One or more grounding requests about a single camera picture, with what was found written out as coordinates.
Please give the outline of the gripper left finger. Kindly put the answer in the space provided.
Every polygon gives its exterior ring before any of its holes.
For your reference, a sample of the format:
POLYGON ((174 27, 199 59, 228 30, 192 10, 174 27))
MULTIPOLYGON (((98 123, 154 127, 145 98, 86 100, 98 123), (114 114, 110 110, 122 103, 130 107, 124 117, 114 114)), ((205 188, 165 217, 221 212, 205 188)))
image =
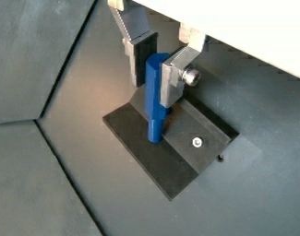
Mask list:
POLYGON ((133 0, 108 0, 108 5, 122 34, 125 54, 130 60, 134 86, 145 83, 146 60, 157 52, 158 33, 150 30, 146 8, 133 0))

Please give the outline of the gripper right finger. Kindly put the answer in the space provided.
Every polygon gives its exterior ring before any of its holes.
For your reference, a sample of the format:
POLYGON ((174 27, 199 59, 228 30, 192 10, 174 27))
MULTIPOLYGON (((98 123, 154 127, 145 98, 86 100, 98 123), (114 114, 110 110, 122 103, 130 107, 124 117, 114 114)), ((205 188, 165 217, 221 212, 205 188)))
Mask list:
POLYGON ((180 27, 180 41, 185 43, 161 63, 160 102, 169 108, 182 96, 184 85, 195 86, 200 72, 191 63, 200 55, 205 43, 205 33, 186 24, 180 27))

